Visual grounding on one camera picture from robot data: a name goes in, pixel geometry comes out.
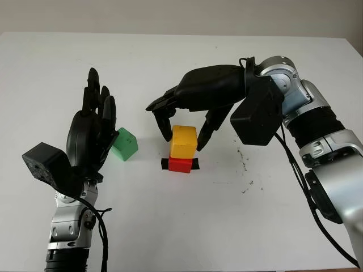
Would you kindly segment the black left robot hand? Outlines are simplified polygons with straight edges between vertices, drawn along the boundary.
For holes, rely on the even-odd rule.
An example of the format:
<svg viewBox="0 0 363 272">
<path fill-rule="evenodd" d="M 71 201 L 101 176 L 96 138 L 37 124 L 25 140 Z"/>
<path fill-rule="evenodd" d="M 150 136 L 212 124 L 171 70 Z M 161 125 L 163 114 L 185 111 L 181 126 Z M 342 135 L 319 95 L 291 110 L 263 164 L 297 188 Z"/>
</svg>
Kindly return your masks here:
<svg viewBox="0 0 363 272">
<path fill-rule="evenodd" d="M 116 103 L 106 86 L 100 86 L 95 68 L 88 72 L 82 109 L 73 117 L 66 153 L 72 168 L 83 177 L 98 177 L 119 135 L 115 129 Z"/>
</svg>

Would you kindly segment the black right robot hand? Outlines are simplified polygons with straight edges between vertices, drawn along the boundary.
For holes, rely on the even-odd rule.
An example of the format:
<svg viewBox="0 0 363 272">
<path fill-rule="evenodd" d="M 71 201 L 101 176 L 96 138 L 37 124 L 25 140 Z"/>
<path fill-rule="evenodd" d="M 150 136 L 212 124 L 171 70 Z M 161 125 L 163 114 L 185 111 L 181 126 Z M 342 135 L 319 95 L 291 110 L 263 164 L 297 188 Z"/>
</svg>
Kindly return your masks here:
<svg viewBox="0 0 363 272">
<path fill-rule="evenodd" d="M 197 137 L 201 151 L 231 111 L 233 105 L 246 97 L 244 68 L 237 65 L 214 65 L 187 72 L 180 83 L 146 108 L 155 116 L 166 141 L 172 139 L 170 118 L 176 110 L 207 111 Z"/>
</svg>

